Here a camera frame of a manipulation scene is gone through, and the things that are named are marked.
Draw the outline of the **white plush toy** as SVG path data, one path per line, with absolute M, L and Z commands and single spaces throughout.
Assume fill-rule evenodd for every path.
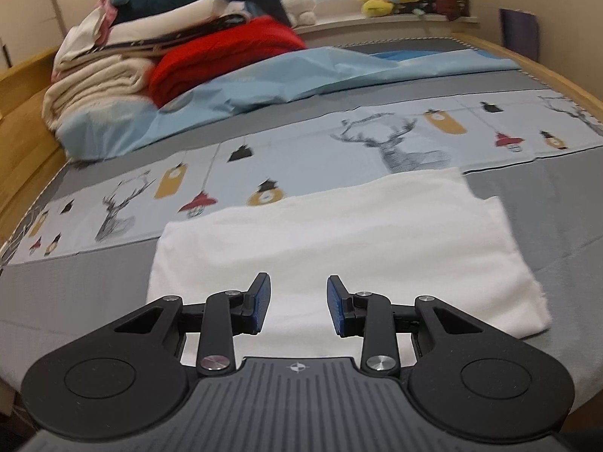
M 310 27 L 317 21 L 315 0 L 280 0 L 291 27 Z

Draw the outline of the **grey printed bed sheet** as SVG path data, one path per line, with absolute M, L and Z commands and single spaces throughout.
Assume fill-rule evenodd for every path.
M 259 109 L 317 96 L 322 95 L 264 106 L 232 118 L 249 118 Z M 512 236 L 544 290 L 552 317 L 546 331 L 525 337 L 534 345 L 534 338 L 547 334 L 554 324 L 544 284 L 522 253 L 502 198 L 476 194 L 469 178 L 591 150 L 602 154 L 602 117 L 583 118 L 573 111 L 571 99 L 550 88 L 446 90 L 432 98 L 346 104 L 313 118 L 288 118 L 257 132 L 243 131 L 231 139 L 133 161 L 135 153 L 175 136 L 115 157 L 112 160 L 122 159 L 127 164 L 119 173 L 91 174 L 75 188 L 44 201 L 20 240 L 5 252 L 1 328 L 13 321 L 32 330 L 43 312 L 74 314 L 90 292 L 94 276 L 108 275 L 100 266 L 94 266 L 90 275 L 71 275 L 66 269 L 70 261 L 77 256 L 114 255 L 122 247 L 145 241 L 153 243 L 141 301 L 44 349 L 18 374 L 14 387 L 20 386 L 38 358 L 152 301 L 147 297 L 151 266 L 167 224 L 225 208 L 265 206 L 290 197 L 360 186 L 390 174 L 448 168 L 459 170 L 475 197 L 496 197 L 503 204 Z

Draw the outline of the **light blue duvet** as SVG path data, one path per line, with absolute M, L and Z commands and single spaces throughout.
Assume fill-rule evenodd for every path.
M 147 99 L 107 99 L 80 109 L 55 137 L 74 160 L 105 160 L 268 105 L 363 87 L 517 70 L 485 51 L 391 51 L 374 55 L 335 47 L 282 54 L 196 86 L 161 107 Z

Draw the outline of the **red blanket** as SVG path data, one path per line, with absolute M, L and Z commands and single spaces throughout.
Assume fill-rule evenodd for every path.
M 226 73 L 306 48 L 290 27 L 271 17 L 257 17 L 169 51 L 150 75 L 150 98 L 161 107 Z

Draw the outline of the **white long-sleeve shirt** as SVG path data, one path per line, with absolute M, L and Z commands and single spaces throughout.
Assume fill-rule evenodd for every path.
M 355 187 L 231 207 L 167 224 L 147 297 L 187 304 L 245 290 L 261 272 L 272 295 L 262 331 L 235 340 L 238 357 L 359 357 L 327 307 L 337 275 L 351 292 L 396 304 L 435 296 L 522 338 L 552 317 L 500 199 L 479 199 L 455 168 L 390 174 Z

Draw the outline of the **cream folded blanket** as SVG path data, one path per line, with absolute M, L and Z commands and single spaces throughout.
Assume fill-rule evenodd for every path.
M 227 0 L 197 0 L 127 23 L 116 24 L 117 16 L 108 0 L 100 0 L 61 43 L 42 103 L 49 131 L 85 106 L 141 94 L 155 60 L 173 48 L 250 20 L 243 3 Z

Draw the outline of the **dark purple box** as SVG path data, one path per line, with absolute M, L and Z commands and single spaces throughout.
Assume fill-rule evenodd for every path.
M 500 8 L 499 18 L 503 46 L 532 61 L 541 54 L 540 26 L 534 13 Z

